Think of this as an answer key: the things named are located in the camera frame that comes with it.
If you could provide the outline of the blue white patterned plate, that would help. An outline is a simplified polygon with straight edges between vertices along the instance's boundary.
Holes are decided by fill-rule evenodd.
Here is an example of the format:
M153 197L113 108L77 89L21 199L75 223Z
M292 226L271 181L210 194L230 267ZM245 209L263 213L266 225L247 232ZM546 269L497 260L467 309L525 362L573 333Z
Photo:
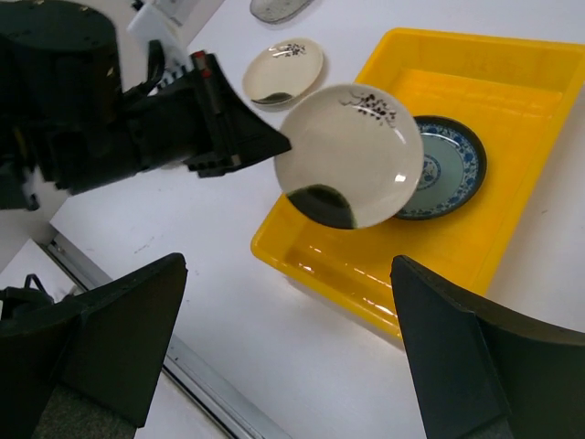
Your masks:
M423 141L424 162L419 184L400 220L431 220L462 207L479 190L487 156L479 137L453 119L420 115L415 118Z

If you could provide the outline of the cream plate black floral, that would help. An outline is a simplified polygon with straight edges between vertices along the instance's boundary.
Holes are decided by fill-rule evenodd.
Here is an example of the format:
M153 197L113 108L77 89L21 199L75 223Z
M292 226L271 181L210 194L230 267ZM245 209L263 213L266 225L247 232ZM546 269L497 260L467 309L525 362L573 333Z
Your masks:
M291 150L274 160L285 197L306 218L338 230L395 216L414 195L423 142L395 97L364 84L317 91L282 123Z

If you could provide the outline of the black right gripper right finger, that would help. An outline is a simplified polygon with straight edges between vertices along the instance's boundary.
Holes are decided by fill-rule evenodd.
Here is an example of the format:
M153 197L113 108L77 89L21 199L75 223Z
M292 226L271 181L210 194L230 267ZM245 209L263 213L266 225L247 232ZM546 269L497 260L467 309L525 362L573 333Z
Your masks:
M522 315L407 256L390 280L429 438L581 438L584 335Z

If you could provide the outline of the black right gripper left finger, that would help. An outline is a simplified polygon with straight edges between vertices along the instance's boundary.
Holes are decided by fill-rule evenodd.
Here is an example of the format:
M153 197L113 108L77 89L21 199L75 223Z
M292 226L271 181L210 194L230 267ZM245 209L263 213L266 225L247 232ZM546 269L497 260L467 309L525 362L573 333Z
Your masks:
M187 278L171 253L55 301L37 276L1 292L1 435L125 438L146 423Z

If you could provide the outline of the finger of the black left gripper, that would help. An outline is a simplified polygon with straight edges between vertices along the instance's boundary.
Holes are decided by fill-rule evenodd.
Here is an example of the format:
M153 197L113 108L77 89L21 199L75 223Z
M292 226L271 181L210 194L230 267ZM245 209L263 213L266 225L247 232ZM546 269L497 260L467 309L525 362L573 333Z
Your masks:
M230 86L216 56L191 55L192 81L201 111L201 136L191 169L200 177L222 177L292 149L289 139L264 122Z

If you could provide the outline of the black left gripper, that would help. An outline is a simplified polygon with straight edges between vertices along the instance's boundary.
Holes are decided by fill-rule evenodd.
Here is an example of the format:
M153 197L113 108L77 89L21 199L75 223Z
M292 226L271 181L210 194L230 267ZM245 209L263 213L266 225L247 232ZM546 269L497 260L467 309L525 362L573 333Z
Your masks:
M156 85L146 60L144 80L125 89L104 13L74 1L1 4L2 209L38 209L35 175L77 195L174 162L193 171L194 65Z

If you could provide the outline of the smoky clear glass plate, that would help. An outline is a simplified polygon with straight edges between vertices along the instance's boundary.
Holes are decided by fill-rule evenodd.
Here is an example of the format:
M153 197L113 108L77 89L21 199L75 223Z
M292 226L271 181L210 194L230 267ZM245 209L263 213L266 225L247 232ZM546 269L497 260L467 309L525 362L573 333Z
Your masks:
M293 19L313 0L251 0L250 13L263 23L276 25Z

